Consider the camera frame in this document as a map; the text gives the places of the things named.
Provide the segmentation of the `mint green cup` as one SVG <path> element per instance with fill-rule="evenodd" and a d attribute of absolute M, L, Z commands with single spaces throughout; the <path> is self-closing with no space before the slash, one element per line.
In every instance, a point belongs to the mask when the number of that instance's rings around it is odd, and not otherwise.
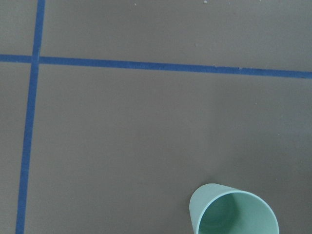
<path fill-rule="evenodd" d="M 195 234 L 278 234 L 277 218 L 260 197 L 232 187 L 209 183 L 190 198 Z"/>

